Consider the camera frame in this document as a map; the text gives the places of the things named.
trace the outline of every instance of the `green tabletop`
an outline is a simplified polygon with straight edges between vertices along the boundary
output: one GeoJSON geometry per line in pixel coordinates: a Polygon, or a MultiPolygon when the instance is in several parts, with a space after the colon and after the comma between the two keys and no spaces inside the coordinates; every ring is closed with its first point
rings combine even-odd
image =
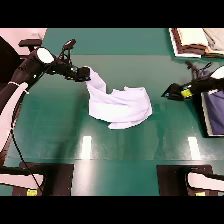
{"type": "MultiPolygon", "coordinates": [[[[161,97],[171,83],[191,79],[185,59],[173,56],[167,29],[48,29],[44,46],[58,54],[63,43],[72,38],[77,39],[73,64],[92,67],[107,83],[108,93],[124,86],[145,87],[153,114],[136,127],[110,130],[109,123],[88,115],[85,83],[45,75],[25,96],[15,128],[26,161],[75,163],[74,186],[90,167],[95,174],[86,181],[93,188],[83,191],[84,195],[158,195],[156,164],[198,159],[189,145],[189,137],[193,137],[201,162],[216,164],[216,170],[224,173],[218,161],[224,159],[224,139],[202,137],[191,101],[161,97]],[[83,160],[84,136],[92,138],[91,161],[83,160]],[[114,176],[105,178],[111,172],[114,176]]],[[[192,61],[205,65],[211,60],[192,61]]],[[[222,60],[212,61],[216,68],[222,64],[222,60]]],[[[19,162],[11,144],[5,165],[17,166],[19,162]]],[[[72,192],[82,195],[79,187],[73,187],[72,192]]]]}

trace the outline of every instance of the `crumpled white shirt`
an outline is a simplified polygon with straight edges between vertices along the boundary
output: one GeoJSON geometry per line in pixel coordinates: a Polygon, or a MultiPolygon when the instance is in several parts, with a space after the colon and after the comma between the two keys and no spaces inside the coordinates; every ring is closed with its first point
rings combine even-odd
{"type": "Polygon", "coordinates": [[[152,107],[145,88],[113,89],[106,93],[106,83],[98,73],[90,69],[90,81],[86,86],[90,94],[89,115],[111,122],[110,129],[125,129],[138,125],[152,114],[152,107]]]}

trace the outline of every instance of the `pink surface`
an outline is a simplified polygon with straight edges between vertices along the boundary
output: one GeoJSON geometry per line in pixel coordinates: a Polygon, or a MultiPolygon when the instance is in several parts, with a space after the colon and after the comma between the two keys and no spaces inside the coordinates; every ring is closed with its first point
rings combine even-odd
{"type": "Polygon", "coordinates": [[[4,38],[20,55],[29,54],[26,47],[19,47],[20,40],[44,38],[47,28],[0,28],[0,36],[4,38]]]}

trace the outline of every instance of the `yellow sticker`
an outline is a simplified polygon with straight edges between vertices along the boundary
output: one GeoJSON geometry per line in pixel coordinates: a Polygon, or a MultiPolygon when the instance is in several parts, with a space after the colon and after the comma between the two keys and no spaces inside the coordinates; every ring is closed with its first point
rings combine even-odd
{"type": "Polygon", "coordinates": [[[181,94],[182,94],[183,97],[192,96],[192,93],[191,93],[191,91],[189,89],[181,91],[181,94]]]}
{"type": "Polygon", "coordinates": [[[31,189],[29,189],[27,191],[27,196],[37,196],[37,190],[31,190],[31,189]]]}
{"type": "Polygon", "coordinates": [[[196,196],[205,196],[205,192],[198,192],[198,193],[195,193],[196,196]]]}

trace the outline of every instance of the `yellow label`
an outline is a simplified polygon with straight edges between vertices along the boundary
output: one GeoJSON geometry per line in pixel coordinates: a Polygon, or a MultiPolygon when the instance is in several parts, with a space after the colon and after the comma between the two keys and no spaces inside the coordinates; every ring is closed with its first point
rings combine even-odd
{"type": "Polygon", "coordinates": [[[31,189],[29,189],[27,191],[27,196],[37,196],[37,190],[31,190],[31,189]]]}
{"type": "Polygon", "coordinates": [[[181,91],[181,94],[182,94],[183,97],[192,96],[192,93],[189,89],[181,91]]]}
{"type": "Polygon", "coordinates": [[[198,192],[198,193],[195,193],[196,196],[205,196],[205,192],[198,192]]]}

